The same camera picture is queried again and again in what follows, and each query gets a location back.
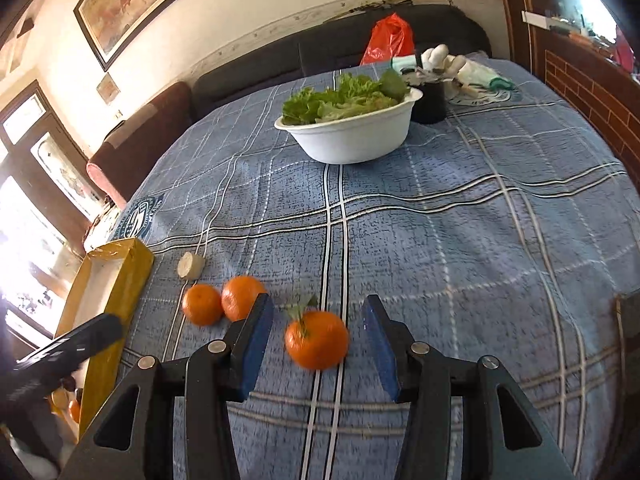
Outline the blue plaid tablecloth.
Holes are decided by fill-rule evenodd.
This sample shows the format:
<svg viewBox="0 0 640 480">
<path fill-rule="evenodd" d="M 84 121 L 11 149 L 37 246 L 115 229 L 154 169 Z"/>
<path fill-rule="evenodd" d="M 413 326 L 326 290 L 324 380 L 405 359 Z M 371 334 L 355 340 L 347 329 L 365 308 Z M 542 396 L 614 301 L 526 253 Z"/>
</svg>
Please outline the blue plaid tablecloth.
<svg viewBox="0 0 640 480">
<path fill-rule="evenodd" d="M 224 324 L 186 322 L 177 264 L 203 282 L 251 275 L 276 313 L 257 384 L 232 406 L 245 479 L 389 479 L 408 411 L 383 390 L 361 305 L 380 296 L 413 336 L 455 358 L 500 359 L 579 479 L 596 478 L 618 399 L 615 297 L 639 285 L 639 195 L 623 164 L 559 93 L 494 61 L 515 89 L 448 105 L 396 151 L 326 166 L 274 128 L 283 102 L 334 73 L 243 96 L 160 158 L 117 235 L 154 266 L 120 370 L 146 354 L 190 356 Z M 349 332 L 345 359 L 305 370 L 288 356 L 290 307 L 318 298 Z"/>
</svg>

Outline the black cup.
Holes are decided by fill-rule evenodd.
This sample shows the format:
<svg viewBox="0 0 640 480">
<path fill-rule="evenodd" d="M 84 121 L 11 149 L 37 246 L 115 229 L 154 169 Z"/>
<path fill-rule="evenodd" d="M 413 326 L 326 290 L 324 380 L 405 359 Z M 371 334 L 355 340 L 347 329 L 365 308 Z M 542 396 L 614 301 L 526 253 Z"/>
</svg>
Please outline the black cup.
<svg viewBox="0 0 640 480">
<path fill-rule="evenodd" d="M 412 108 L 411 120 L 420 125 L 433 125 L 442 122 L 447 115 L 444 84 L 441 81 L 425 81 L 413 84 L 422 96 Z"/>
</svg>

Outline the green lettuce leaves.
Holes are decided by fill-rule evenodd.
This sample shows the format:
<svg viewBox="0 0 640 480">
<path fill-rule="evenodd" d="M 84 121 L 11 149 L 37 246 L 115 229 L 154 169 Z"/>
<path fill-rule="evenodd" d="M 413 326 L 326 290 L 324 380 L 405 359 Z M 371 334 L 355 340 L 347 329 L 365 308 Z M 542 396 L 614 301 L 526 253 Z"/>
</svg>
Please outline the green lettuce leaves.
<svg viewBox="0 0 640 480">
<path fill-rule="evenodd" d="M 307 87 L 292 94 L 283 103 L 282 124 L 306 126 L 367 115 L 404 102 L 409 93 L 408 84 L 392 68 L 379 80 L 344 73 L 336 89 Z"/>
</svg>

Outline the yellow cardboard tray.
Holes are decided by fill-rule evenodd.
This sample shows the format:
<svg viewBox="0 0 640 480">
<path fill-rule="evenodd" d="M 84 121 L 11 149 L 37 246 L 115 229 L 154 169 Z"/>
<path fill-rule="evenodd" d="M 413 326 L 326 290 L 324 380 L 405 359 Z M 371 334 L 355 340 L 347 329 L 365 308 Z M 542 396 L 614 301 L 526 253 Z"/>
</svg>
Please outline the yellow cardboard tray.
<svg viewBox="0 0 640 480">
<path fill-rule="evenodd" d="M 114 240 L 88 252 L 70 286 L 55 336 L 102 313 L 116 315 L 127 333 L 153 262 L 152 252 L 137 238 Z M 83 362 L 75 373 L 76 384 L 84 389 L 78 420 L 73 420 L 69 408 L 55 405 L 55 413 L 64 418 L 76 440 L 114 389 L 124 347 L 125 341 L 119 339 Z"/>
</svg>

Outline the white bowl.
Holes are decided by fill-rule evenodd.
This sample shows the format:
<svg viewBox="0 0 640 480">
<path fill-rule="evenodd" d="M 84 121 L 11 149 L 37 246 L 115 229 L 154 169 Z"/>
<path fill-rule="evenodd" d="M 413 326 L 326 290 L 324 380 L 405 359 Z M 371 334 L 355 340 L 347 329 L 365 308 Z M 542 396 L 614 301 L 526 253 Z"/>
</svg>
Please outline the white bowl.
<svg viewBox="0 0 640 480">
<path fill-rule="evenodd" d="M 287 126 L 279 117 L 274 128 L 287 131 L 317 162 L 359 164 L 390 154 L 404 143 L 413 105 L 422 96 L 420 90 L 411 88 L 401 103 L 385 110 L 303 126 Z"/>
</svg>

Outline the black leather sofa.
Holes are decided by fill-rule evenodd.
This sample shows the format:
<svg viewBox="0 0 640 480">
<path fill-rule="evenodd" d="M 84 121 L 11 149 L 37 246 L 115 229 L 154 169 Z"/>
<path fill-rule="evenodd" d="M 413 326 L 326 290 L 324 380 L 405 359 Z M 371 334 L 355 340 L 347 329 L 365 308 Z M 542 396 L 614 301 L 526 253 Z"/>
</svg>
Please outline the black leather sofa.
<svg viewBox="0 0 640 480">
<path fill-rule="evenodd" d="M 456 6 L 421 4 L 369 11 L 296 32 L 204 74 L 192 89 L 195 116 L 203 118 L 224 104 L 277 84 L 357 66 L 375 23 L 392 13 L 410 25 L 421 51 L 446 44 L 453 54 L 492 53 L 483 27 Z"/>
</svg>

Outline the red plastic bag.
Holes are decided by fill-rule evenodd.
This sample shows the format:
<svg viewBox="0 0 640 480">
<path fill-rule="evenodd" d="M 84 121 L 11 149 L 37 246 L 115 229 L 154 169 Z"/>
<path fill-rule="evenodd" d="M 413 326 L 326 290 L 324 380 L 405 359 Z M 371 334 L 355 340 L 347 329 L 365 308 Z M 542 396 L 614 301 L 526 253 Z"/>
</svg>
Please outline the red plastic bag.
<svg viewBox="0 0 640 480">
<path fill-rule="evenodd" d="M 414 50 L 416 47 L 410 24 L 393 13 L 375 23 L 360 64 L 390 61 L 392 58 L 413 55 Z"/>
</svg>

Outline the small pale sugarcane piece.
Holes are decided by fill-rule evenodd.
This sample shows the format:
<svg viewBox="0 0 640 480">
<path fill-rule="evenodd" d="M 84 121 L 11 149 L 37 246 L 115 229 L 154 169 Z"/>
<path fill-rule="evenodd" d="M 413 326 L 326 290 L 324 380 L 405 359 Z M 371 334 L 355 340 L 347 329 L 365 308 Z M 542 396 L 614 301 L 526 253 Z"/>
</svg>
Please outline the small pale sugarcane piece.
<svg viewBox="0 0 640 480">
<path fill-rule="evenodd" d="M 200 278 L 206 259 L 195 252 L 185 252 L 177 266 L 179 278 L 186 281 L 196 281 Z"/>
</svg>

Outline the leafy orange mandarin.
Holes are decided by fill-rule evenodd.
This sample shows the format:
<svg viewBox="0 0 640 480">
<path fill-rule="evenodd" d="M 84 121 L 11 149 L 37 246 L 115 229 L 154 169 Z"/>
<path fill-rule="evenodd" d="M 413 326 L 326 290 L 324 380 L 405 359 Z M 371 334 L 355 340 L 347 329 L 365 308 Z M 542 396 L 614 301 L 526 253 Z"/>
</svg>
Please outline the leafy orange mandarin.
<svg viewBox="0 0 640 480">
<path fill-rule="evenodd" d="M 349 332 L 337 315 L 318 309 L 318 298 L 288 309 L 292 318 L 284 333 L 285 350 L 305 370 L 336 367 L 348 352 Z"/>
</svg>

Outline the wooden brick-pattern cabinet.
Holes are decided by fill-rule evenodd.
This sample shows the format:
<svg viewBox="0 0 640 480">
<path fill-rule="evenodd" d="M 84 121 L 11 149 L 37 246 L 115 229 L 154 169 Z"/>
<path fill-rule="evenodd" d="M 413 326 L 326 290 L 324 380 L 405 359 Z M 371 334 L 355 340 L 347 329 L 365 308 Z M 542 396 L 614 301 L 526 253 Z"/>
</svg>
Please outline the wooden brick-pattern cabinet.
<svg viewBox="0 0 640 480">
<path fill-rule="evenodd" d="M 527 24 L 522 13 L 558 10 L 553 0 L 503 0 L 510 59 L 559 92 L 602 136 L 639 183 L 639 84 L 575 36 Z"/>
</svg>

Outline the white work gloves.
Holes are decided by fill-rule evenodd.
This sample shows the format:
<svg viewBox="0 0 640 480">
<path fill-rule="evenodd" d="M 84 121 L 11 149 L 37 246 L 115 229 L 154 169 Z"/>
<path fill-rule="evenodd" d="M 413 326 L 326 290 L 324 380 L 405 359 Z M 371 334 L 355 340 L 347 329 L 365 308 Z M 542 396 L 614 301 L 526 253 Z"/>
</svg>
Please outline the white work gloves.
<svg viewBox="0 0 640 480">
<path fill-rule="evenodd" d="M 477 63 L 465 55 L 452 55 L 446 44 L 428 48 L 422 53 L 392 58 L 390 66 L 405 78 L 410 86 L 443 84 L 445 96 L 466 94 L 477 98 L 484 92 L 512 91 L 514 82 L 492 68 Z"/>
</svg>

